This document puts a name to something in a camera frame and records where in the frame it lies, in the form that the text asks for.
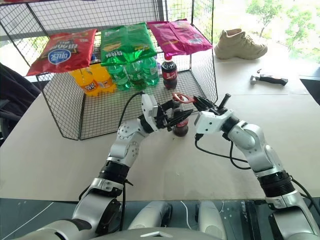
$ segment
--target cola bottle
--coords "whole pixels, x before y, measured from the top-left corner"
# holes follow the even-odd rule
[[[181,104],[181,102],[175,100],[174,98],[172,99],[173,106],[172,106],[172,117],[175,118],[181,114],[184,113],[184,106]],[[187,135],[189,127],[188,127],[188,118],[185,120],[179,122],[175,126],[172,127],[172,132],[178,136],[178,137],[184,137]]]
[[[172,56],[164,56],[161,65],[163,84],[166,89],[175,89],[177,86],[177,65],[172,61]]]

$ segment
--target white cable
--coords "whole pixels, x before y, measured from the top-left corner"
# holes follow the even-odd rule
[[[221,207],[221,210],[220,210],[220,212],[219,212],[219,213],[221,213],[221,212],[223,211],[224,206],[225,206],[225,201],[222,201],[222,207]]]
[[[189,225],[189,219],[188,219],[188,217],[189,217],[189,214],[188,214],[188,208],[187,208],[187,206],[185,205],[185,203],[184,203],[183,201],[180,201],[180,202],[181,202],[181,203],[183,204],[183,206],[185,207],[185,212],[186,212],[186,224],[187,224],[188,228],[192,230],[192,228],[191,228],[191,227],[190,227],[190,225]]]
[[[11,236],[12,234],[14,234],[16,231],[18,231],[20,228],[22,228],[23,226],[25,226],[26,224],[28,224],[29,222],[31,222],[33,219],[35,219],[36,217],[38,217],[40,214],[42,214],[45,210],[47,210],[52,204],[54,204],[54,202],[50,203],[45,209],[43,209],[41,212],[39,212],[37,215],[35,215],[33,218],[31,218],[29,221],[25,222],[24,224],[22,224],[20,227],[18,227],[16,230],[14,230],[13,232],[9,233],[7,236],[5,236],[4,238],[2,238],[1,240],[5,240],[7,237]]]

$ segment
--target metal wire cage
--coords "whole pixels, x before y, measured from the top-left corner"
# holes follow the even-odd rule
[[[41,54],[50,35],[76,33],[97,28],[91,64],[100,63],[101,30],[148,21],[187,19],[212,43],[213,0],[51,0],[0,5],[0,33],[5,33],[25,62],[30,66]],[[152,32],[150,37],[157,50],[157,61],[164,61],[164,53]],[[192,55],[174,56],[178,68],[175,92],[218,99],[213,50]],[[43,73],[38,81],[49,81],[42,93],[61,135],[68,139],[84,140],[114,133],[123,107],[136,92],[116,91],[86,96],[69,73]],[[159,103],[172,98],[173,90],[166,90],[160,78],[157,86],[147,87]],[[129,104],[124,120],[142,114],[141,100]]]

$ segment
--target shoe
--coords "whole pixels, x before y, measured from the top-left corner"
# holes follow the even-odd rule
[[[268,47],[257,44],[240,28],[222,30],[218,44],[214,47],[215,55],[219,59],[238,57],[241,59],[257,59],[265,55]]]

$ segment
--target orange soda bottle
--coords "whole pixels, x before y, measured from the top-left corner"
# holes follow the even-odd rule
[[[112,78],[107,69],[99,63],[90,65],[94,80],[104,93],[113,93],[116,90],[116,85],[112,82]]]
[[[94,79],[94,75],[90,67],[84,67],[81,69],[73,70],[70,74],[74,77],[75,82],[87,96],[98,96],[101,89]]]

